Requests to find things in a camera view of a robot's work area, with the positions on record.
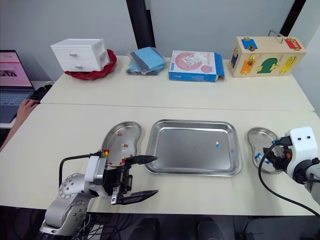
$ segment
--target laptop keyboard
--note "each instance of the laptop keyboard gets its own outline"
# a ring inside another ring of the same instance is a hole
[[[30,93],[0,93],[0,106],[20,106]]]

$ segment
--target white wall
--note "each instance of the white wall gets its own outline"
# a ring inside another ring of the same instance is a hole
[[[118,55],[137,48],[126,0],[0,0],[0,49],[17,51],[32,81],[63,73],[50,45],[103,38]]]
[[[320,26],[306,47],[307,54],[293,75],[320,116]]]
[[[294,0],[148,0],[155,46],[232,55],[237,36],[280,31]]]
[[[305,95],[320,116],[320,1],[307,0],[295,21],[290,36],[297,37],[307,54],[293,70]]]

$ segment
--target box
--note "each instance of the box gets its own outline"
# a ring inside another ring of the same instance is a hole
[[[232,76],[285,76],[307,53],[296,37],[237,36],[229,61]]]
[[[189,82],[216,82],[225,76],[221,55],[215,52],[172,51],[169,79]]]
[[[68,38],[51,49],[64,72],[101,71],[110,62],[103,39]]]

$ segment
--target laptop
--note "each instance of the laptop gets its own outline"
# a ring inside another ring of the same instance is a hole
[[[10,123],[35,92],[15,50],[0,50],[0,123]]]

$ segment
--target metal handle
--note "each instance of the metal handle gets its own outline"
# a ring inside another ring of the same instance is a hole
[[[275,34],[277,34],[278,36],[280,36],[282,38],[280,44],[282,44],[284,42],[285,37],[281,33],[273,31],[273,30],[270,30],[269,34],[268,34],[268,37],[270,37],[271,33],[275,33]]]

